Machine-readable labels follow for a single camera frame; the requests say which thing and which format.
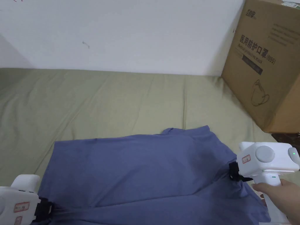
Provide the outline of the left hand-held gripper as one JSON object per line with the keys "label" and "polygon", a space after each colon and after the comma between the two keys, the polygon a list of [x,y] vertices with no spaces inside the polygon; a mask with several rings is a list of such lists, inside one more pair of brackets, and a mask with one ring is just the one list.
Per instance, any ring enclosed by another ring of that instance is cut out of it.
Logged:
{"label": "left hand-held gripper", "polygon": [[35,192],[39,180],[38,175],[22,174],[11,186],[0,187],[1,225],[31,225],[51,218],[54,204]]}

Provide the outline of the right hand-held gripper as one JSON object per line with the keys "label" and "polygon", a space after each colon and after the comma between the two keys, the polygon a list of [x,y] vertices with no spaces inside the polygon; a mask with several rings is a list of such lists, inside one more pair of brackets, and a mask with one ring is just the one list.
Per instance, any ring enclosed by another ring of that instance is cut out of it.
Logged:
{"label": "right hand-held gripper", "polygon": [[[290,144],[241,142],[239,148],[236,160],[229,164],[229,176],[232,180],[280,186],[280,179],[284,176],[299,178],[299,154]],[[267,223],[290,223],[267,195],[261,193],[260,198],[270,217]]]}

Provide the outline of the person's right hand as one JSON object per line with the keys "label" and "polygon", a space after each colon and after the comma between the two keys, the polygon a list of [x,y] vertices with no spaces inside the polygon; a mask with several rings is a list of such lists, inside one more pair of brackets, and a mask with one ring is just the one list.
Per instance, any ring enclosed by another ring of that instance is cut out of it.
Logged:
{"label": "person's right hand", "polygon": [[284,213],[292,225],[300,224],[300,187],[285,179],[280,186],[266,183],[252,184],[255,191],[267,195],[274,205]]}

